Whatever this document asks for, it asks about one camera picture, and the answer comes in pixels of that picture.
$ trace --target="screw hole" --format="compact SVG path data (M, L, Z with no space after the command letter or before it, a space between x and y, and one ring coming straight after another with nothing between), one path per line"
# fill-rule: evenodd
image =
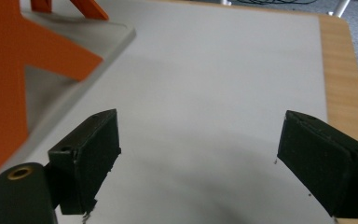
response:
M30 175L32 172L32 168L29 166L23 166L20 168L17 168L16 170L10 172L10 174L8 174L7 178L9 180L18 180L18 179L23 179L24 177L26 177L27 175Z

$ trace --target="cable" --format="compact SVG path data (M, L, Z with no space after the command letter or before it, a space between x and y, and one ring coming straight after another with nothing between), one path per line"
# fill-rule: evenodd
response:
M255 4L255 5L270 5L270 4L297 4L297 5L307 5L314 3L318 0L311 0L308 2L301 2L298 0L236 0L241 3L246 4Z

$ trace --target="orange 3d-printed part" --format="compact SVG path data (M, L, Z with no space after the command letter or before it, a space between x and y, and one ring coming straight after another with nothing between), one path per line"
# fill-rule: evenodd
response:
M88 19L109 20L109 16L94 0L71 0L79 11ZM51 12L51 0L31 0L32 11Z
M26 64L82 80L102 58L24 19L19 0L0 0L0 165L28 136Z

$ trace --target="brass insert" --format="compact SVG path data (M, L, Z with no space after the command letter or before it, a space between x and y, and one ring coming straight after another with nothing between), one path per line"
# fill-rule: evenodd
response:
M10 172L10 174L8 174L7 176L7 179L9 180L23 179L27 175L30 175L32 171L33 170L30 166L22 166Z

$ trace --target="white table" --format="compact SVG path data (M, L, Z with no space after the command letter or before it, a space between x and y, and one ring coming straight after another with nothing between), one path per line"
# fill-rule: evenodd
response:
M55 4L76 14L69 1ZM47 150L83 119L117 108L123 154L90 223L333 223L274 164L286 109L327 119L316 16L100 4L137 37L23 158L47 163Z

